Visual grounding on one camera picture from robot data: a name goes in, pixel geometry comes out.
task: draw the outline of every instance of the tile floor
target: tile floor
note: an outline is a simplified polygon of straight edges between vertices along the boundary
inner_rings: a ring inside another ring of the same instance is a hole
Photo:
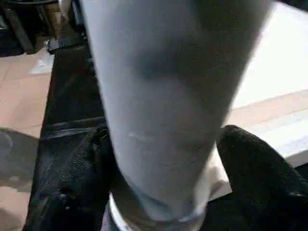
[[[9,154],[0,154],[0,231],[21,230],[26,218],[51,77],[28,72],[45,52],[0,58],[0,135],[12,144]]]

